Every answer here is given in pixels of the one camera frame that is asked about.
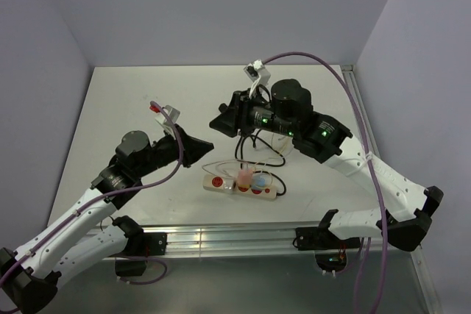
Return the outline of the white charger adapter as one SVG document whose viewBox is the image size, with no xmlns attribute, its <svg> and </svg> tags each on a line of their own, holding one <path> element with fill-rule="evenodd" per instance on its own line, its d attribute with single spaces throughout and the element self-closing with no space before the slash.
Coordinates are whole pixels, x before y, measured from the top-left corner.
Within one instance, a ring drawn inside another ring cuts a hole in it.
<svg viewBox="0 0 471 314">
<path fill-rule="evenodd" d="M 233 179 L 225 179 L 223 183 L 223 192 L 233 194 L 236 188 L 236 182 Z"/>
</svg>

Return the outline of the pink charger plug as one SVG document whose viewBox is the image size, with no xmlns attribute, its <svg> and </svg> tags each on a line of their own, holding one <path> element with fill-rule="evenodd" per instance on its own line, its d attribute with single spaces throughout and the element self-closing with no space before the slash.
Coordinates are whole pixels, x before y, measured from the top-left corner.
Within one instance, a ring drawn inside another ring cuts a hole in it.
<svg viewBox="0 0 471 314">
<path fill-rule="evenodd" d="M 249 182 L 252 184 L 253 171 L 247 168 L 242 168 L 238 171 L 237 184 L 239 182 Z"/>
</svg>

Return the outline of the blue charger plug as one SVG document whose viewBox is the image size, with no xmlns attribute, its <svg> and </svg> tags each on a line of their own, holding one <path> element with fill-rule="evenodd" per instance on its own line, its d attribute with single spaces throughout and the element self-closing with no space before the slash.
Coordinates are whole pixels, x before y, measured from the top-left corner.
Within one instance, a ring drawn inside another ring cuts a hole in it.
<svg viewBox="0 0 471 314">
<path fill-rule="evenodd" d="M 253 188 L 259 188 L 259 189 L 263 189 L 267 186 L 267 183 L 266 183 L 266 180 L 263 176 L 260 176 L 260 175 L 255 175 L 253 178 L 252 178 L 252 187 Z"/>
</svg>

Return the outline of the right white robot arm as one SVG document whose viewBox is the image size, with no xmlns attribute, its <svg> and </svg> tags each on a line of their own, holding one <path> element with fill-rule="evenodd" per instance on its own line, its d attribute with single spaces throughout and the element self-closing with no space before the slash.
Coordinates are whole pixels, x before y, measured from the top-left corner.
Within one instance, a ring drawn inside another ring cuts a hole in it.
<svg viewBox="0 0 471 314">
<path fill-rule="evenodd" d="M 399 174 L 367 151 L 345 125 L 316 112 L 310 91 L 297 80 L 276 82 L 271 96 L 267 101 L 259 93 L 237 90 L 210 128 L 231 138 L 256 129 L 289 137 L 301 154 L 338 171 L 378 201 L 371 210 L 328 210 L 317 226 L 297 229 L 296 247 L 356 248 L 362 238 L 383 238 L 399 250 L 415 250 L 431 227 L 443 192 Z"/>
</svg>

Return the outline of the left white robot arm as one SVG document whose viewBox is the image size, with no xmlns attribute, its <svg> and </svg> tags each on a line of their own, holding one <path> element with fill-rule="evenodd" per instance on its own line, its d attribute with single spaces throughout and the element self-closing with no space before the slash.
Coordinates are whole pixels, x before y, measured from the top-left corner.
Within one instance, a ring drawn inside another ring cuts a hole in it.
<svg viewBox="0 0 471 314">
<path fill-rule="evenodd" d="M 128 216 L 116 218 L 97 236 L 84 236 L 143 190 L 143 177 L 171 163 L 189 168 L 213 148 L 179 125 L 157 141 L 139 130 L 125 134 L 108 166 L 72 207 L 25 244 L 1 249 L 1 289 L 15 305 L 13 312 L 38 313 L 65 283 L 93 264 L 143 251 L 144 231 Z"/>
</svg>

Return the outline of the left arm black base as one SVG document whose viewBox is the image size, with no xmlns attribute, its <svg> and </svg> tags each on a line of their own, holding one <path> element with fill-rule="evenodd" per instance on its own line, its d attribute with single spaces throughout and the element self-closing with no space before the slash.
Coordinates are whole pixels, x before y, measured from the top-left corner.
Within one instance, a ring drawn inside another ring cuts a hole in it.
<svg viewBox="0 0 471 314">
<path fill-rule="evenodd" d="M 125 215 L 117 218 L 110 216 L 111 225 L 104 228 L 103 221 L 99 223 L 101 232 L 105 232 L 108 228 L 118 227 L 124 232 L 126 244 L 124 250 L 118 255 L 123 260 L 115 260 L 114 269 L 118 282 L 127 285 L 151 285 L 162 280 L 168 273 L 168 266 L 162 260 L 150 257 L 152 237 L 146 235 L 144 229 L 131 217 Z M 157 263 L 162 267 L 162 273 L 154 279 L 137 281 L 132 277 L 142 276 L 147 269 L 148 263 Z"/>
</svg>

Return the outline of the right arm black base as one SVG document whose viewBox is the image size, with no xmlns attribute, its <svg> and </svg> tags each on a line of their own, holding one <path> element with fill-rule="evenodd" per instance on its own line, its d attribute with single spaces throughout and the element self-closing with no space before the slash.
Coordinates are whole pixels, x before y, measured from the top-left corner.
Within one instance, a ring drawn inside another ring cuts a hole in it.
<svg viewBox="0 0 471 314">
<path fill-rule="evenodd" d="M 353 264 L 349 263 L 347 250 L 357 250 L 353 258 L 355 262 L 360 258 L 364 247 L 363 238 L 342 240 L 328 229 L 338 212 L 337 209 L 328 210 L 317 226 L 297 227 L 292 241 L 292 246 L 298 251 L 329 251 L 329 253 L 315 256 L 316 264 L 323 276 L 331 274 L 335 277 L 350 270 Z"/>
</svg>

